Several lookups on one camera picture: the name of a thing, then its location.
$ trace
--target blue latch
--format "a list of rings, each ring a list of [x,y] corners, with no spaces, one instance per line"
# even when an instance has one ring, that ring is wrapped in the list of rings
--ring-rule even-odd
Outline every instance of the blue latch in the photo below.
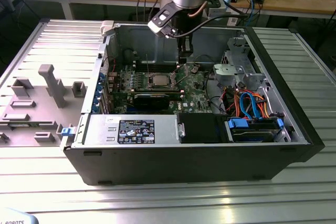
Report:
[[[98,90],[98,91],[102,91],[102,89],[103,89],[103,87],[102,87],[101,85],[97,85],[97,86],[96,86],[96,90]]]
[[[97,96],[97,97],[101,97],[101,93],[100,93],[98,90],[96,90],[94,94],[95,94],[95,96]]]
[[[248,128],[248,123],[246,119],[240,119],[240,118],[233,118],[230,119],[229,122],[229,128]]]
[[[91,112],[92,113],[98,113],[98,107],[97,106],[92,106],[91,107]]]
[[[98,104],[98,103],[99,103],[99,101],[98,101],[97,97],[95,97],[95,98],[93,99],[93,104]]]
[[[278,123],[280,129],[282,129],[283,126],[284,126],[284,125],[283,125],[284,123],[283,123],[282,119],[278,118],[278,119],[277,119],[277,123]]]
[[[105,81],[105,74],[99,73],[99,81]]]
[[[63,128],[61,131],[62,136],[74,136],[76,133],[76,127]]]

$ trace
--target grey plastic part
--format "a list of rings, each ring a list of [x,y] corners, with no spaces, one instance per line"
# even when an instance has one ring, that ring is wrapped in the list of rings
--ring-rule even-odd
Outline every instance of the grey plastic part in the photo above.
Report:
[[[71,86],[65,87],[66,92],[64,99],[67,102],[66,109],[59,109],[54,101],[54,98],[48,95],[45,86],[36,86],[33,89],[27,89],[29,98],[36,103],[33,108],[22,108],[10,106],[12,101],[18,100],[16,95],[13,95],[12,100],[9,102],[5,111],[0,115],[0,119],[5,114],[29,114],[29,121],[32,125],[38,123],[51,123],[56,121],[57,124],[62,124],[63,127],[68,127],[69,124],[77,125],[80,118],[80,110],[83,105],[84,98],[75,98]],[[1,120],[0,132],[7,134],[11,141],[6,143],[6,146],[58,146],[61,141],[61,137],[56,133],[55,129],[42,129],[38,124],[37,126],[27,127],[24,122],[13,123],[12,121]],[[55,138],[54,142],[38,143],[35,141],[35,132],[51,132]]]
[[[39,126],[43,130],[55,130],[55,129],[57,129],[58,125],[57,125],[56,121],[52,121],[52,122],[47,122],[47,123],[40,123]]]
[[[61,132],[63,130],[63,125],[60,123],[56,129],[56,135],[58,135],[59,139],[62,139]]]
[[[26,89],[33,89],[34,87],[30,83],[28,79],[16,79],[14,84],[12,85],[12,90],[16,94],[19,99],[27,99],[29,98],[29,94]]]
[[[5,114],[4,117],[2,117],[2,120],[5,121],[28,121],[29,115],[28,114]]]
[[[66,88],[64,87],[62,80],[61,79],[56,79],[56,81],[57,81],[57,86],[58,86],[59,90],[62,91],[62,95],[64,96],[64,94],[66,92]],[[47,90],[49,96],[52,97],[53,95],[52,95],[52,93],[50,93],[49,87],[46,87],[46,90]]]
[[[74,81],[74,83],[72,84],[72,92],[73,92],[73,96],[76,98],[80,98],[80,97],[85,97],[86,94],[86,87],[84,82],[82,81]]]
[[[0,132],[0,142],[7,143],[8,140],[9,140],[9,137],[5,133]]]
[[[55,138],[51,132],[35,132],[34,139],[37,142],[54,142]]]
[[[61,82],[57,82],[53,74],[54,67],[50,64],[42,64],[38,70],[38,74],[41,75],[45,80],[49,88],[54,101],[57,104],[57,107],[63,108],[66,105],[66,102],[63,98],[64,86]]]
[[[9,124],[1,124],[1,125],[0,125],[0,130],[2,130],[2,131],[12,131],[13,128],[10,127]]]
[[[12,101],[10,105],[12,108],[33,108],[36,106],[36,103],[32,100],[20,100]]]

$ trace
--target side panel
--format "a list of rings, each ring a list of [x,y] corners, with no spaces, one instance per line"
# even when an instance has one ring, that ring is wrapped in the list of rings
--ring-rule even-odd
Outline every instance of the side panel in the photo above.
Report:
[[[265,66],[267,72],[270,74],[271,81],[274,83],[278,92],[281,94],[283,101],[285,102],[288,110],[292,114],[295,122],[299,126],[299,129],[303,133],[304,138],[309,143],[311,143],[311,146],[307,153],[305,153],[302,157],[299,157],[295,161],[305,162],[316,153],[321,151],[324,148],[324,143],[322,142],[320,136],[317,134],[309,119],[307,118],[299,102],[287,86],[278,68],[273,63],[271,57],[262,45],[253,28],[246,28],[246,32],[248,38],[251,41],[253,50],[255,51],[254,53],[257,54],[256,57],[260,59],[261,63]]]
[[[65,148],[88,185],[272,179],[308,146]]]

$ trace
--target slotted aluminum plate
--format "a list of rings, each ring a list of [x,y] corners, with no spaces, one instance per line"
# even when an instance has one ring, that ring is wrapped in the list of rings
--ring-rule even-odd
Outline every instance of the slotted aluminum plate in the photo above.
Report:
[[[336,79],[298,34],[254,28],[288,87],[323,141],[336,137]]]

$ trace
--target white label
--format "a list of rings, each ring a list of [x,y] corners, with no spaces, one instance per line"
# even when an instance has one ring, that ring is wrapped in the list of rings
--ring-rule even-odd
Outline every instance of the white label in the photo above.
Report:
[[[105,119],[105,124],[108,123],[119,123],[121,117],[120,116],[107,116]]]

